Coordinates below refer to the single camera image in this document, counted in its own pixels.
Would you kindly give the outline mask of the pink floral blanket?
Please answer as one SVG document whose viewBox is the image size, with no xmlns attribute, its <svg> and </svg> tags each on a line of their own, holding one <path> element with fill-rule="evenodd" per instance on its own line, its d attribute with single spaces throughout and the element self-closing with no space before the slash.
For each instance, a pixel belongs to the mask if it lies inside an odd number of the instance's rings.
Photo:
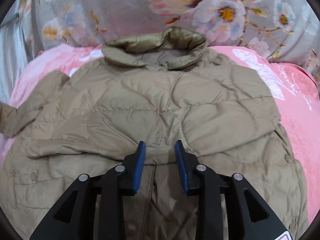
<svg viewBox="0 0 320 240">
<path fill-rule="evenodd" d="M 281 114 L 281 124 L 291 141 L 307 180 L 308 219 L 319 211 L 319 96 L 309 72 L 291 63 L 269 63 L 244 47 L 212 46 L 237 64 L 256 70 L 267 84 Z M 7 60 L 1 63 L 1 101 L 21 105 L 35 85 L 49 72 L 60 70 L 72 76 L 81 66 L 102 57 L 101 47 L 72 47 L 66 44 L 45 51 L 30 63 Z"/>
</svg>

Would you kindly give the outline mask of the grey floral duvet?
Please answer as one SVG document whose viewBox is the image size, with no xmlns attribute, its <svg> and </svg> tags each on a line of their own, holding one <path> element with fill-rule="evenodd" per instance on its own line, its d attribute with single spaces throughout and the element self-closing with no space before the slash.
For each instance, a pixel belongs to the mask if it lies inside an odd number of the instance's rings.
<svg viewBox="0 0 320 240">
<path fill-rule="evenodd" d="M 20 0 L 18 13 L 32 57 L 62 43 L 97 46 L 176 25 L 212 46 L 243 46 L 319 78 L 319 20 L 306 0 Z"/>
</svg>

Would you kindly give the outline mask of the khaki quilted puffer jacket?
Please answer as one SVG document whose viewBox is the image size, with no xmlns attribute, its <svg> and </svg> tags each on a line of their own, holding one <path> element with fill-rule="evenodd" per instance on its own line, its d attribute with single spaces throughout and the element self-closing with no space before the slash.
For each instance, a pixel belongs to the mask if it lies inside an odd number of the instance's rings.
<svg viewBox="0 0 320 240">
<path fill-rule="evenodd" d="M 242 173 L 298 239 L 308 228 L 306 178 L 255 70 L 180 27 L 119 38 L 72 76 L 55 70 L 19 107 L 1 106 L 14 142 L 1 168 L 1 208 L 28 239 L 80 174 L 104 174 L 146 143 L 142 185 L 125 200 L 130 239 L 192 239 L 196 200 L 183 194 L 177 140 L 200 163 Z"/>
</svg>

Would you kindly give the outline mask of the white satin curtain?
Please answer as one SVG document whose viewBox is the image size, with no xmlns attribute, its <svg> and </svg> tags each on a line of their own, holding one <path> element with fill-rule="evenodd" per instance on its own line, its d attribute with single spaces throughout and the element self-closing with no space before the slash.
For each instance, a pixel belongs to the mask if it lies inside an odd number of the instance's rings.
<svg viewBox="0 0 320 240">
<path fill-rule="evenodd" d="M 1 24 L 1 102 L 8 103 L 15 84 L 28 64 L 19 14 L 7 16 Z"/>
</svg>

